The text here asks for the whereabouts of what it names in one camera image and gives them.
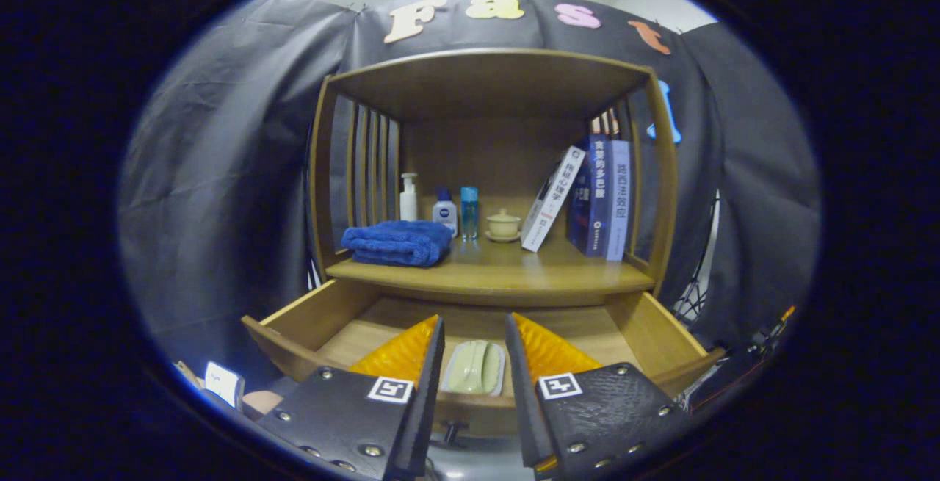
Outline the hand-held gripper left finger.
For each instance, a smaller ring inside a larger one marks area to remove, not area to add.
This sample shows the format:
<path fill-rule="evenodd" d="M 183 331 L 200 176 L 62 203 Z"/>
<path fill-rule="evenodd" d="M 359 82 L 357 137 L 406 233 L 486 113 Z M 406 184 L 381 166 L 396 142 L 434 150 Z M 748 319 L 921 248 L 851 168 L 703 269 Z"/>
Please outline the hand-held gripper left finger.
<path fill-rule="evenodd" d="M 320 365 L 258 419 L 281 451 L 332 480 L 414 480 L 427 448 L 444 353 L 444 320 L 402 334 L 417 349 L 417 374 L 352 372 Z"/>

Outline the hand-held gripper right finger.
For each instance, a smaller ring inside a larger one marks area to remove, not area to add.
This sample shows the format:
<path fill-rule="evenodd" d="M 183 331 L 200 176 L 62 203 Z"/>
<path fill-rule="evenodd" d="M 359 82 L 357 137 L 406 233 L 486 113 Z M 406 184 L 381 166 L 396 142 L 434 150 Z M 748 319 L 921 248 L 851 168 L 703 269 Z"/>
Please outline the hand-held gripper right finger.
<path fill-rule="evenodd" d="M 630 478 L 691 427 L 635 365 L 598 364 L 517 313 L 505 340 L 521 457 L 537 478 Z"/>

